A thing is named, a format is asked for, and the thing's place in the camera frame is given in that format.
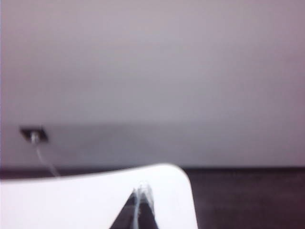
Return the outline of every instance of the white cable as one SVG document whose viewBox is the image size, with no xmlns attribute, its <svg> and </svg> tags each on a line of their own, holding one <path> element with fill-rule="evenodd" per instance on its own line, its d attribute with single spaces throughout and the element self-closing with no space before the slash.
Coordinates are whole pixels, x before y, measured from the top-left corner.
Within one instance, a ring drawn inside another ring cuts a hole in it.
<svg viewBox="0 0 305 229">
<path fill-rule="evenodd" d="M 40 160 L 40 162 L 46 166 L 50 173 L 54 176 L 54 177 L 60 177 L 61 175 L 59 174 L 59 172 L 57 171 L 57 169 L 55 168 L 55 166 L 51 163 L 48 163 L 47 161 L 45 161 L 45 159 L 43 158 L 43 156 L 41 155 L 40 149 L 38 147 L 38 145 L 35 146 L 35 150 L 36 150 L 36 154 L 38 159 Z"/>
<path fill-rule="evenodd" d="M 55 177 L 60 177 L 59 172 L 57 171 L 57 169 L 55 168 L 55 166 L 51 163 L 48 163 L 42 156 L 40 149 L 38 147 L 38 144 L 40 142 L 40 138 L 39 138 L 39 134 L 37 132 L 31 132 L 30 134 L 30 140 L 32 145 L 35 147 L 35 151 L 36 151 L 36 155 L 38 157 L 38 159 L 40 160 L 40 162 L 46 166 L 49 169 L 49 172 L 55 176 Z"/>
</svg>

